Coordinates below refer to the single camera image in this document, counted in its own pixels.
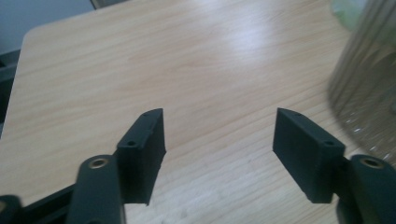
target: light wood tabletop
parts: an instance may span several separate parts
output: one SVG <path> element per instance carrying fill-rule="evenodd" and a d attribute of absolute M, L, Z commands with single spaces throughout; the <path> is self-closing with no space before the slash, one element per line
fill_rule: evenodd
<path fill-rule="evenodd" d="M 350 32 L 326 0 L 129 1 L 24 38 L 0 140 L 0 195 L 24 204 L 112 154 L 138 116 L 163 108 L 167 154 L 150 206 L 129 223 L 337 223 L 272 151 L 276 108 L 357 148 L 328 106 Z"/>

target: black object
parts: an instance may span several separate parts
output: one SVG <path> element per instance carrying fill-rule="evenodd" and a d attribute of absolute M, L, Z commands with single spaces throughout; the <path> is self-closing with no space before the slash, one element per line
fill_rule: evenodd
<path fill-rule="evenodd" d="M 125 203 L 146 203 L 165 155 L 163 110 L 144 113 L 122 137 L 114 155 L 84 161 L 75 185 L 21 206 L 0 196 L 0 223 L 125 223 Z"/>
<path fill-rule="evenodd" d="M 396 223 L 396 171 L 371 156 L 344 158 L 345 146 L 304 115 L 279 108 L 273 149 L 312 203 L 336 193 L 342 224 Z"/>

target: gray wall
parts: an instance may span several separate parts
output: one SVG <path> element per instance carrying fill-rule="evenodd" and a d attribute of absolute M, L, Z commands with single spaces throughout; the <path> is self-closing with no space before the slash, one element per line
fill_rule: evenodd
<path fill-rule="evenodd" d="M 93 11 L 90 0 L 0 0 L 0 55 L 18 50 L 32 28 Z"/>

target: wooden table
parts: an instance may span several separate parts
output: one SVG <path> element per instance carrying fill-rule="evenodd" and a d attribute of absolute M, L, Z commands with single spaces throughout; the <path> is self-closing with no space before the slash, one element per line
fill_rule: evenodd
<path fill-rule="evenodd" d="M 130 223 L 336 223 L 272 152 L 276 108 L 357 149 L 329 77 L 349 37 L 317 0 L 131 1 L 38 27 L 23 42 L 0 142 L 0 194 L 32 203 L 164 109 L 168 153 Z"/>

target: wood grain surface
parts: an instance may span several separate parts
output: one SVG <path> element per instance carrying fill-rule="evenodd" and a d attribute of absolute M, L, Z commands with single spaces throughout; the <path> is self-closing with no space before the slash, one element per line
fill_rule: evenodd
<path fill-rule="evenodd" d="M 164 109 L 168 153 L 129 223 L 336 223 L 272 152 L 276 108 L 356 147 L 327 88 L 349 37 L 318 0 L 130 1 L 24 38 L 0 141 L 0 194 L 32 203 Z"/>

